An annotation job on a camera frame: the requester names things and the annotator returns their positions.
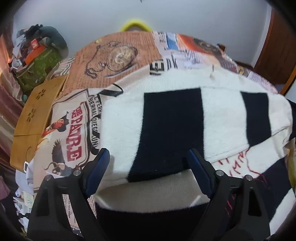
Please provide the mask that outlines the black white striped sweater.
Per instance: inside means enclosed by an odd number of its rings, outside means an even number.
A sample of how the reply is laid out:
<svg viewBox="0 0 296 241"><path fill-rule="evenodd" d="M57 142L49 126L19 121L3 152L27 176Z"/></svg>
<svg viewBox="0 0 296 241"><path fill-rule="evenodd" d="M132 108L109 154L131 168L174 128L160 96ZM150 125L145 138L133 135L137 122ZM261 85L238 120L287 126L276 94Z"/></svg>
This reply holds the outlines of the black white striped sweater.
<svg viewBox="0 0 296 241"><path fill-rule="evenodd" d="M105 240L204 240L238 220L228 194L208 220L214 182L250 175L274 235L291 226L295 206L287 145L295 138L295 104L224 69L172 70L122 83L102 97L100 144L110 164L96 192Z"/></svg>

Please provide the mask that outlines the pile of papers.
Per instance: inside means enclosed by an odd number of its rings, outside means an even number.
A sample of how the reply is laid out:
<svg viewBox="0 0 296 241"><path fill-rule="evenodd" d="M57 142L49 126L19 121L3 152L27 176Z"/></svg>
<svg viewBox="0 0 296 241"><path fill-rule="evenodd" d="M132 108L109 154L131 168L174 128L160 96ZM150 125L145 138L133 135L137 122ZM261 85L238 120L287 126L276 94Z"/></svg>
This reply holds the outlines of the pile of papers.
<svg viewBox="0 0 296 241"><path fill-rule="evenodd" d="M33 207L33 164L30 161L27 165L26 172L23 173L16 170L15 180L18 185L17 190L13 196L16 214L21 227L27 232L29 224L29 216Z"/></svg>

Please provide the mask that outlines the newspaper print bed blanket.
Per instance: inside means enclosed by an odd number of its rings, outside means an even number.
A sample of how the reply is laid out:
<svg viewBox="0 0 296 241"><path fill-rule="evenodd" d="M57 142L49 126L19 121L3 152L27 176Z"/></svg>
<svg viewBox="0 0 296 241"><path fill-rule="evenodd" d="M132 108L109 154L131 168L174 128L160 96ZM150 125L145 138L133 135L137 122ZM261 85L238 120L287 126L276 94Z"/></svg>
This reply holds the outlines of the newspaper print bed blanket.
<svg viewBox="0 0 296 241"><path fill-rule="evenodd" d="M238 74L236 66L229 60L223 64L210 62L208 52L187 51L178 47L179 39L175 36L153 34L152 39L157 40L158 46L164 50L159 51L158 47L143 50L139 41L128 42L122 39L122 33L116 33L104 37L98 45L90 44L77 53L63 97L53 105L52 124L34 156L36 192L47 175L68 177L74 170L82 170L95 159L103 148L100 144L102 97L122 94L122 83L132 83L172 70L211 68ZM98 221L96 192L88 198L88 203ZM81 235L67 194L63 195L63 201L73 233Z"/></svg>

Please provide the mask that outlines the wooden lap desk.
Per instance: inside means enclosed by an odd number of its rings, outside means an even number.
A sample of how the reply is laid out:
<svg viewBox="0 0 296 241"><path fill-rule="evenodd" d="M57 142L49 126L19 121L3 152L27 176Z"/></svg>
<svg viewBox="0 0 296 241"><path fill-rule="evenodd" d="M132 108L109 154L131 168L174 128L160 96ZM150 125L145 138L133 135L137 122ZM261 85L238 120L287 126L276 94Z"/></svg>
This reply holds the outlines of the wooden lap desk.
<svg viewBox="0 0 296 241"><path fill-rule="evenodd" d="M10 165L24 172L35 154L37 144L52 112L52 104L59 95L68 75L48 80L31 92L18 119L11 148Z"/></svg>

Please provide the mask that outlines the striped red orange curtain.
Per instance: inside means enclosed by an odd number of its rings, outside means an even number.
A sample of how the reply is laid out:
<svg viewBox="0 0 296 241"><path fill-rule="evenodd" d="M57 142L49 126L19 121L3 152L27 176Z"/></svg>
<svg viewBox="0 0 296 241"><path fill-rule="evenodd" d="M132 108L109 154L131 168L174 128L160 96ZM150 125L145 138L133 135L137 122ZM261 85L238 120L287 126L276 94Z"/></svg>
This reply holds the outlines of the striped red orange curtain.
<svg viewBox="0 0 296 241"><path fill-rule="evenodd" d="M1 167L10 166L11 147L16 124L23 109L22 91L9 71L10 60L3 35L1 35Z"/></svg>

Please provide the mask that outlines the green patterned storage basket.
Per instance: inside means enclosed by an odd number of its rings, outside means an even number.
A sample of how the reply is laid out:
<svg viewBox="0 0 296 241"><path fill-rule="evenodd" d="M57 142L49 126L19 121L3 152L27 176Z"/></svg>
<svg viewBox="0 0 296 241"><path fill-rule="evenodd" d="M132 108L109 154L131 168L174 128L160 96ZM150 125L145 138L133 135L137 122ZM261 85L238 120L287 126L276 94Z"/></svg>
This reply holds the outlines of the green patterned storage basket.
<svg viewBox="0 0 296 241"><path fill-rule="evenodd" d="M23 92L33 90L45 81L49 72L62 60L58 50L47 47L29 65L16 72L16 79Z"/></svg>

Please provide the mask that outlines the brown wooden door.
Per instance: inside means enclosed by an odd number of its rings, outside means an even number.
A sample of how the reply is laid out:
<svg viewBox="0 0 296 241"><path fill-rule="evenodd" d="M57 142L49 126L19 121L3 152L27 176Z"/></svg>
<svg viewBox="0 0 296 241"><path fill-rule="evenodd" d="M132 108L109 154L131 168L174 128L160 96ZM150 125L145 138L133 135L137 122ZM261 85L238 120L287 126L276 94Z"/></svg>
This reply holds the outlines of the brown wooden door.
<svg viewBox="0 0 296 241"><path fill-rule="evenodd" d="M274 9L255 72L272 84L286 84L295 68L295 33Z"/></svg>

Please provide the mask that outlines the orange box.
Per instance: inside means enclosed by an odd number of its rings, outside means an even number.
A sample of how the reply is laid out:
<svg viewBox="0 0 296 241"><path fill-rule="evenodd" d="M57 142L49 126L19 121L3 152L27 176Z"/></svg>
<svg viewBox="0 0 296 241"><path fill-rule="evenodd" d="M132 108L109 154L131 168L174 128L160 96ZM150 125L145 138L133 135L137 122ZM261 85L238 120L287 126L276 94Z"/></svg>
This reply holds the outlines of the orange box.
<svg viewBox="0 0 296 241"><path fill-rule="evenodd" d="M30 52L27 57L25 58L25 64L29 65L36 57L38 57L46 47L44 45L41 45L34 49L32 52Z"/></svg>

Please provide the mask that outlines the grey plush toy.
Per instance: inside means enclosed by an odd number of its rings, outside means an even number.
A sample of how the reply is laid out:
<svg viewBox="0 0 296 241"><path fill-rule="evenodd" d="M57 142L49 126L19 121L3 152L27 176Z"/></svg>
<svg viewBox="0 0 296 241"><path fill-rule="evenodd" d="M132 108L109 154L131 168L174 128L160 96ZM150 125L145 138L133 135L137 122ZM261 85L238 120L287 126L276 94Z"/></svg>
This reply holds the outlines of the grey plush toy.
<svg viewBox="0 0 296 241"><path fill-rule="evenodd" d="M54 27L41 27L40 33L42 37L42 42L47 47L51 46L56 48L63 59L68 56L69 50L67 47L67 43L62 35Z"/></svg>

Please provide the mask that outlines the yellow foam bed rail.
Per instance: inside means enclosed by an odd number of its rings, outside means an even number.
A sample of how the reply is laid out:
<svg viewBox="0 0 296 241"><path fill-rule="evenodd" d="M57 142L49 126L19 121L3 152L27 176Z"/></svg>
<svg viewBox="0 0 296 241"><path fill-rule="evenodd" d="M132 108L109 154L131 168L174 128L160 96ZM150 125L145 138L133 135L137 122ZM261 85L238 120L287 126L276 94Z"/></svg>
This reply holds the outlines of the yellow foam bed rail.
<svg viewBox="0 0 296 241"><path fill-rule="evenodd" d="M152 28L148 26L145 22L139 19L131 19L126 21L120 29L121 32L126 31L145 31L152 32Z"/></svg>

